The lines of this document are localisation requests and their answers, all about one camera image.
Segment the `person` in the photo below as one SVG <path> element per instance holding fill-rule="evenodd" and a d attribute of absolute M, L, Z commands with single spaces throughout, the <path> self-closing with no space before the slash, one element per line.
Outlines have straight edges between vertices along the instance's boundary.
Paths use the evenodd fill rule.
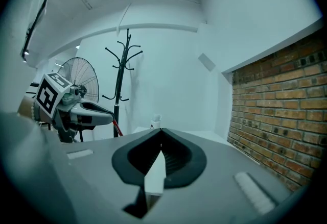
<path fill-rule="evenodd" d="M 0 73 L 5 74 L 0 87 L 0 108 L 3 112 L 17 112 L 33 118 L 31 107 L 34 100 L 25 95 L 34 79 L 36 69 L 30 63 L 22 64 L 21 52 L 27 33 L 44 0 L 9 0 L 0 18 Z M 40 111 L 40 120 L 50 122 Z"/>

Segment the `white bottle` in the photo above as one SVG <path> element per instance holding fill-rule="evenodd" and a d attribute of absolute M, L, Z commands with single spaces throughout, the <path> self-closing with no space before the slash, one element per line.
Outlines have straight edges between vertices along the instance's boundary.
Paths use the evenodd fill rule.
<path fill-rule="evenodd" d="M 159 114 L 154 114 L 151 120 L 151 129 L 160 129 L 162 116 Z"/>

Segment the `fan guard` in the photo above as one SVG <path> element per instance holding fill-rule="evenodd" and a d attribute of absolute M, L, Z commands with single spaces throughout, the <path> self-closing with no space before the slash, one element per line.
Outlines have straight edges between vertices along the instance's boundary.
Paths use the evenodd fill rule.
<path fill-rule="evenodd" d="M 79 57 L 72 58 L 62 65 L 58 73 L 80 88 L 82 98 L 99 102 L 98 78 L 88 61 Z"/>

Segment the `brick wall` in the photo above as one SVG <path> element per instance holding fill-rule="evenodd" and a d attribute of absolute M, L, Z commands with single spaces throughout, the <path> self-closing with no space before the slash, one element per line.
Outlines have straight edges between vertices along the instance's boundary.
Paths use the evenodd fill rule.
<path fill-rule="evenodd" d="M 327 50 L 320 30 L 233 75 L 228 141 L 293 191 L 327 145 Z"/>

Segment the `coat rack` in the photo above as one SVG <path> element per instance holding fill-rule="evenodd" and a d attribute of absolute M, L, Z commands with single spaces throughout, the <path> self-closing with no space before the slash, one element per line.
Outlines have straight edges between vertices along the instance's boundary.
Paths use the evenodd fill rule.
<path fill-rule="evenodd" d="M 122 90 L 122 83 L 123 83 L 123 76 L 124 76 L 124 70 L 127 69 L 127 70 L 134 70 L 133 69 L 129 69 L 126 67 L 126 64 L 129 62 L 130 59 L 132 59 L 133 57 L 143 53 L 143 51 L 140 51 L 138 52 L 137 54 L 135 55 L 132 55 L 130 58 L 127 59 L 128 57 L 128 52 L 129 50 L 132 48 L 132 47 L 141 47 L 140 45 L 132 45 L 132 46 L 129 46 L 129 42 L 131 40 L 131 35 L 129 34 L 129 29 L 127 29 L 127 41 L 126 41 L 126 45 L 123 44 L 122 42 L 119 42 L 117 41 L 117 43 L 120 43 L 124 46 L 124 51 L 123 51 L 123 55 L 122 55 L 122 59 L 120 60 L 118 58 L 117 55 L 115 55 L 112 51 L 110 51 L 108 48 L 105 48 L 108 52 L 110 52 L 112 55 L 114 55 L 117 60 L 118 60 L 118 67 L 117 66 L 112 66 L 116 69 L 118 69 L 118 73 L 117 73 L 117 80 L 116 80 L 116 87 L 115 87 L 115 92 L 114 92 L 114 97 L 113 98 L 108 98 L 106 97 L 105 95 L 102 95 L 103 98 L 106 98 L 106 99 L 109 99 L 109 100 L 113 100 L 113 99 L 116 99 L 115 101 L 115 104 L 114 104 L 114 109 L 113 109 L 113 113 L 114 113 L 114 116 L 115 116 L 115 119 L 116 119 L 116 122 L 119 123 L 119 101 L 122 101 L 122 102 L 126 102 L 128 101 L 129 99 L 122 99 L 121 97 L 121 90 Z M 114 138 L 117 138 L 118 137 L 118 129 L 116 129 L 115 127 L 113 128 L 113 136 Z"/>

